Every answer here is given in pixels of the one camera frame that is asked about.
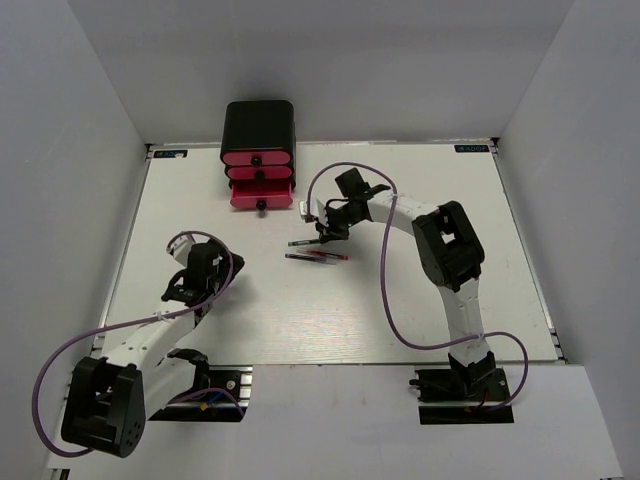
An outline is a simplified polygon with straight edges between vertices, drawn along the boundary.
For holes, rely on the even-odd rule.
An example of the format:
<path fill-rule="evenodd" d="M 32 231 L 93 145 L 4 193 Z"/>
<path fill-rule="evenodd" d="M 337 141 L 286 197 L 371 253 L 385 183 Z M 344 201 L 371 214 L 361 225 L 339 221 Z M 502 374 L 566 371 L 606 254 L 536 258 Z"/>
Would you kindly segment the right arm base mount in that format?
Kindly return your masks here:
<path fill-rule="evenodd" d="M 510 405 L 497 408 L 510 397 L 505 372 L 498 368 L 466 392 L 449 369 L 416 370 L 409 386 L 418 393 L 421 425 L 512 424 Z"/>

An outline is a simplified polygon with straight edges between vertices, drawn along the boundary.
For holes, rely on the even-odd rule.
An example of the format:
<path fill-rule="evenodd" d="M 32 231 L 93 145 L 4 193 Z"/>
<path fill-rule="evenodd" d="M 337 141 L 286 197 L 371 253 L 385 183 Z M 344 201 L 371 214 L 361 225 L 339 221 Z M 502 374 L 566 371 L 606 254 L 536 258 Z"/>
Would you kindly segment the pink drawer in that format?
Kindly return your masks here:
<path fill-rule="evenodd" d="M 283 210 L 292 203 L 293 190 L 288 180 L 236 181 L 231 186 L 230 204 L 236 210 Z"/>
<path fill-rule="evenodd" d="M 294 170 L 286 165 L 227 166 L 225 174 L 232 181 L 285 180 L 294 175 Z"/>
<path fill-rule="evenodd" d="M 222 162 L 230 167 L 287 165 L 292 158 L 282 150 L 230 151 L 221 156 Z"/>

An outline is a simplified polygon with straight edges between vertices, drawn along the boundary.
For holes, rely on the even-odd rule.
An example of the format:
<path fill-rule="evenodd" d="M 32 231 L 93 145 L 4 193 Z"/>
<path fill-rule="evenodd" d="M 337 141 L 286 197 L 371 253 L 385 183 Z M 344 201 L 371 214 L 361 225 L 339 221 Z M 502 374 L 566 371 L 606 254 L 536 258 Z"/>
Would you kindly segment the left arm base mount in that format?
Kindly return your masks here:
<path fill-rule="evenodd" d="M 195 384 L 150 417 L 152 422 L 238 423 L 248 409 L 252 366 L 210 366 Z"/>

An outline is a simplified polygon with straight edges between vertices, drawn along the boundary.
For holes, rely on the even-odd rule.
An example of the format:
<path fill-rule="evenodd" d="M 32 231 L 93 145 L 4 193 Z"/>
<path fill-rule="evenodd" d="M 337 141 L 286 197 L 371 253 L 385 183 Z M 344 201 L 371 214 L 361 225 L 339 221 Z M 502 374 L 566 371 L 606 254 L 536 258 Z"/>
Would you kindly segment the green pen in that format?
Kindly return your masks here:
<path fill-rule="evenodd" d="M 321 245 L 332 241 L 333 238 L 331 236 L 320 235 L 317 238 L 311 239 L 302 239 L 302 240 L 292 240 L 287 243 L 288 247 L 299 247 L 299 246 L 312 246 L 312 245 Z"/>

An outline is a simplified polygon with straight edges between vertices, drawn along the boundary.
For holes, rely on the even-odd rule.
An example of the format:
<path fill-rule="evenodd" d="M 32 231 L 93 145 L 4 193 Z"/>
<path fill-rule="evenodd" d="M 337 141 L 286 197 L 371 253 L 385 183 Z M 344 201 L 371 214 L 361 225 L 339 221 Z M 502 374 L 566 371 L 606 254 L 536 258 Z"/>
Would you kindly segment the pink bottom drawer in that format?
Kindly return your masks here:
<path fill-rule="evenodd" d="M 236 210 L 283 210 L 292 203 L 293 190 L 288 180 L 236 181 L 231 186 L 230 204 Z"/>

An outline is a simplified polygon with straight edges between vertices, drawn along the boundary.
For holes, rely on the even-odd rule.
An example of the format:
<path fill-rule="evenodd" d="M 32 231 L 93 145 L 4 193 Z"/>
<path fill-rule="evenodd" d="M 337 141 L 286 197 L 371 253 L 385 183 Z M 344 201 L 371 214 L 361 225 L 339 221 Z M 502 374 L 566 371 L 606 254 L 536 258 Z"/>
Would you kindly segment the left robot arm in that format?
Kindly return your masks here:
<path fill-rule="evenodd" d="M 177 344 L 196 329 L 245 261 L 217 239 L 198 242 L 190 234 L 174 239 L 168 252 L 181 268 L 151 321 L 74 368 L 63 441 L 125 458 L 137 447 L 147 420 L 173 401 L 224 391 L 211 382 L 207 356 Z"/>

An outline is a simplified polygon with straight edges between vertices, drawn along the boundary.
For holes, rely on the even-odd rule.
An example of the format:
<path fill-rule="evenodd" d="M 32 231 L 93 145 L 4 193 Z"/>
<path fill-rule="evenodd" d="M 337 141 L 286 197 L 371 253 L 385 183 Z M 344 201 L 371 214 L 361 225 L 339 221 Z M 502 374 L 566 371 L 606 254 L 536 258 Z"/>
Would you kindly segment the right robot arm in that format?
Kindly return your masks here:
<path fill-rule="evenodd" d="M 395 228 L 415 240 L 420 265 L 441 296 L 450 340 L 439 345 L 420 346 L 403 339 L 406 346 L 422 351 L 448 350 L 451 384 L 461 397 L 472 399 L 484 391 L 494 370 L 495 357 L 485 339 L 479 305 L 479 278 L 485 252 L 462 205 L 450 201 L 433 205 L 400 194 L 394 182 L 366 182 L 360 165 L 347 162 L 349 169 L 336 177 L 341 193 L 339 207 L 329 200 L 312 197 L 309 187 L 300 202 L 301 218 L 314 223 L 319 241 L 344 241 L 350 228 L 369 221 L 385 226 L 380 257 L 380 288 L 383 308 L 390 316 L 386 292 L 386 253 L 390 230 Z"/>

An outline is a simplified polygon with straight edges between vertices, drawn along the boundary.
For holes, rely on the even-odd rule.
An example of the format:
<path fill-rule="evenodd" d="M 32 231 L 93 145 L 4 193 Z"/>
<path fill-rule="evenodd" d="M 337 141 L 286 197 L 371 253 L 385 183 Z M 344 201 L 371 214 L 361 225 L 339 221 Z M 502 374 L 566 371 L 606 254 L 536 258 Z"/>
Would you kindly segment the pink top drawer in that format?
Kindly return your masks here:
<path fill-rule="evenodd" d="M 230 151 L 221 156 L 222 162 L 230 167 L 287 165 L 292 158 L 282 150 Z"/>

